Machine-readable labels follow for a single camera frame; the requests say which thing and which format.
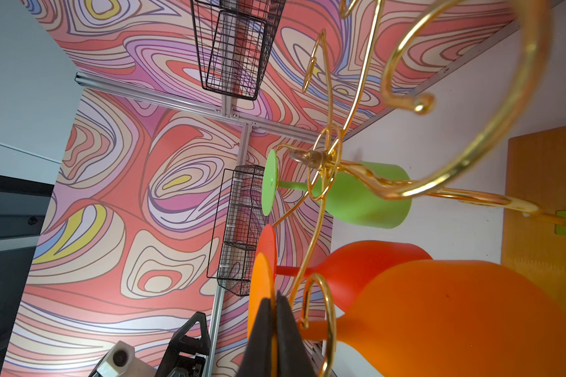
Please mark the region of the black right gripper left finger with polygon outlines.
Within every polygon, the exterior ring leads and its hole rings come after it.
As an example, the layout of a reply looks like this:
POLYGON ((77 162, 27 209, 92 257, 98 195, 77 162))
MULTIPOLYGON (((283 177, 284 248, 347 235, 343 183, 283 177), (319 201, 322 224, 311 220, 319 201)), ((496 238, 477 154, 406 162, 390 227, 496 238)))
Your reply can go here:
POLYGON ((236 377, 271 376, 273 328, 271 301, 263 298, 236 377))

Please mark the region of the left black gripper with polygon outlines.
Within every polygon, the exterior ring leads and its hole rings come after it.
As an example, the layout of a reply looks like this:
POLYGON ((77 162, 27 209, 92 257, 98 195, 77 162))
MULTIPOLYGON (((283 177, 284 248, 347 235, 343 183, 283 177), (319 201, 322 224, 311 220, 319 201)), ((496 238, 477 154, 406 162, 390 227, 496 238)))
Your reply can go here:
POLYGON ((196 312, 171 337, 156 376, 202 376, 212 345, 203 312, 196 312), (187 332, 199 324, 201 336, 190 337, 187 332))

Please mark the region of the green wine glass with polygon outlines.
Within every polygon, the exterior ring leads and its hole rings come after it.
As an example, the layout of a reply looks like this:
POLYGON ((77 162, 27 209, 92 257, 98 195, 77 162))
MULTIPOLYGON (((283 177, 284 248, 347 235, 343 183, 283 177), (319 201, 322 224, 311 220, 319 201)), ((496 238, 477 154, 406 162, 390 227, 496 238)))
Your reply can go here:
MULTIPOLYGON (((306 192, 306 182, 284 182, 278 179, 276 152, 267 155, 264 168, 261 205, 265 216, 270 215, 278 188, 306 192)), ((350 174, 339 173, 326 196, 325 210, 346 223, 393 229, 401 225, 410 212, 412 202, 406 200, 384 200, 373 194, 358 179, 350 174)))

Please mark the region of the orange wine glass front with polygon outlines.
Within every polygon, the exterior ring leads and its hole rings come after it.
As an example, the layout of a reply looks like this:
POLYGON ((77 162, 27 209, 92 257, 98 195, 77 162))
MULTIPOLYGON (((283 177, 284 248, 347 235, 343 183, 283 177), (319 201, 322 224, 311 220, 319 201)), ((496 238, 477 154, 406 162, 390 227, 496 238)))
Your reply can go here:
POLYGON ((344 315, 289 327, 349 345, 384 376, 566 376, 566 314, 490 262, 406 262, 372 279, 344 315))

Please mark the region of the red wine glass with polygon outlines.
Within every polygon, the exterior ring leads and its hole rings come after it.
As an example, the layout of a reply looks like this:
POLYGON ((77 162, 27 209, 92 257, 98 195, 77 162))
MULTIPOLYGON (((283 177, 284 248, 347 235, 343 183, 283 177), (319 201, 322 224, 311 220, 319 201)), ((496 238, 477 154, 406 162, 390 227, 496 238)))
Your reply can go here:
POLYGON ((307 278, 322 275, 330 287, 335 306, 346 312, 369 282, 396 265, 431 259, 422 248, 410 243, 362 240, 349 243, 308 267, 307 278))

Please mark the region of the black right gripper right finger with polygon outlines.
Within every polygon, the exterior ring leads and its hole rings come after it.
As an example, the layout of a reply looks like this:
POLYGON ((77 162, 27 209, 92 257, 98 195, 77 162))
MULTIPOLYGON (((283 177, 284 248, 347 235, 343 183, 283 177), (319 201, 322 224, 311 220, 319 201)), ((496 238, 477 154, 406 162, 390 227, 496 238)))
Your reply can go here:
POLYGON ((276 333, 278 338, 279 377, 316 377, 311 360, 286 297, 276 297, 276 333))

